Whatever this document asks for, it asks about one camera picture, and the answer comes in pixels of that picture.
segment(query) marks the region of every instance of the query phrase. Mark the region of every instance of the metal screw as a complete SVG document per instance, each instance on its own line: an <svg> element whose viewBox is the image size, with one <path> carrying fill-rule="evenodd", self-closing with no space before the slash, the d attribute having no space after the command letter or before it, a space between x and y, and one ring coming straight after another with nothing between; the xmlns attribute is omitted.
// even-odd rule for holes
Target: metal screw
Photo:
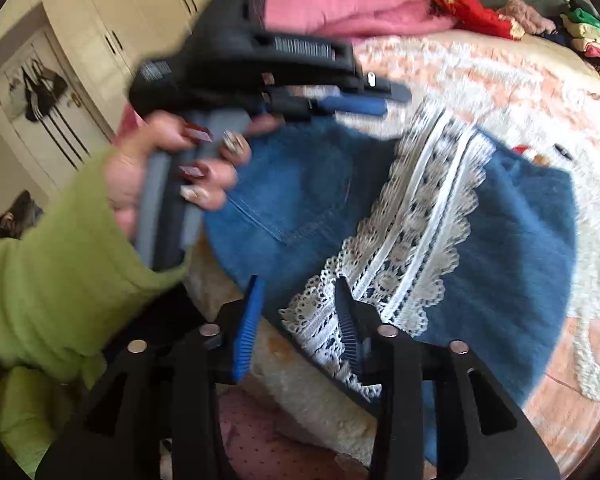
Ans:
<svg viewBox="0 0 600 480"><path fill-rule="evenodd" d="M147 344L144 339L134 339L131 343L126 346L132 354L141 354L146 350Z"/></svg>
<svg viewBox="0 0 600 480"><path fill-rule="evenodd" d="M466 354L469 351L469 345L459 339L449 343L449 348L454 354Z"/></svg>
<svg viewBox="0 0 600 480"><path fill-rule="evenodd" d="M380 325L378 327L378 333L382 337L396 337L398 335L398 329L393 325Z"/></svg>
<svg viewBox="0 0 600 480"><path fill-rule="evenodd" d="M204 337L213 337L220 333L220 327L215 323L205 323L199 330L200 334Z"/></svg>

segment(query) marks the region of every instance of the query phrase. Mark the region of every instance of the pink comforter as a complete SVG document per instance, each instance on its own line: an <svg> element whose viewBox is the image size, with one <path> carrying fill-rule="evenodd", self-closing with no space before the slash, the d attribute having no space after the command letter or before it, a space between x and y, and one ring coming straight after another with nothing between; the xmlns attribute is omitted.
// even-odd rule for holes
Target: pink comforter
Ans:
<svg viewBox="0 0 600 480"><path fill-rule="evenodd" d="M452 28L431 0L266 0L267 30L359 40L416 36Z"/></svg>

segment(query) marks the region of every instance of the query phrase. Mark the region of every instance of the green sweater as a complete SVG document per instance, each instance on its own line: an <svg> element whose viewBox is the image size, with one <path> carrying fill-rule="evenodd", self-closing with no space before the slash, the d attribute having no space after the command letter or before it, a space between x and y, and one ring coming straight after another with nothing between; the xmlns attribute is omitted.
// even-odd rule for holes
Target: green sweater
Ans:
<svg viewBox="0 0 600 480"><path fill-rule="evenodd" d="M0 440L30 476L72 412L61 383L90 387L109 338L183 275L139 261L107 202L106 158L22 240L0 240Z"/></svg>

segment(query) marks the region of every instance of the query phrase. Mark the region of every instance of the black cabinet handle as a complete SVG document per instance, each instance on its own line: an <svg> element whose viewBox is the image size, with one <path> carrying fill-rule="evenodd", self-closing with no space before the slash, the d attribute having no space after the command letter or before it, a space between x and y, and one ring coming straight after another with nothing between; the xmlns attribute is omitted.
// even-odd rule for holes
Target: black cabinet handle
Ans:
<svg viewBox="0 0 600 480"><path fill-rule="evenodd" d="M187 12L189 13L189 16L190 16L191 15L191 7L189 7L187 0L182 0L182 3L184 4L185 7L187 7Z"/></svg>
<svg viewBox="0 0 600 480"><path fill-rule="evenodd" d="M116 31L112 30L111 33L113 34L113 38L116 40L116 43L120 47L120 52L124 52L125 49L122 47L122 43L120 43L120 40L118 39L118 35L116 34Z"/></svg>
<svg viewBox="0 0 600 480"><path fill-rule="evenodd" d="M109 45L109 48L111 49L111 51L113 52L113 55L116 55L116 49L113 48L113 45L111 44L111 42L109 41L109 38L107 38L106 36L104 37L105 40L107 40L107 44Z"/></svg>
<svg viewBox="0 0 600 480"><path fill-rule="evenodd" d="M193 0L191 0L191 5L193 5L193 8L195 9L196 14L197 14L198 13L198 6L196 5L196 3Z"/></svg>

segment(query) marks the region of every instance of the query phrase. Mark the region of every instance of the blue denim fabric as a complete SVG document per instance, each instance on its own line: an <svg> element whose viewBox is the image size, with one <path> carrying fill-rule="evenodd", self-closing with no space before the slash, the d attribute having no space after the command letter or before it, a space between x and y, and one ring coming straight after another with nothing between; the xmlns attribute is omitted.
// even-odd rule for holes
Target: blue denim fabric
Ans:
<svg viewBox="0 0 600 480"><path fill-rule="evenodd" d="M468 216L471 234L456 246L459 266L443 277L445 298L427 311L429 327L418 339L466 341L522 405L562 327L576 211L567 173L535 166L494 143L485 182L476 190L478 208ZM330 119L285 126L251 141L253 160L240 169L228 205L206 215L206 234L220 264L243 288L252 274L264 277L265 316L286 336L278 309L369 216L394 145ZM427 390L425 416L426 457L435 463Z"/></svg>

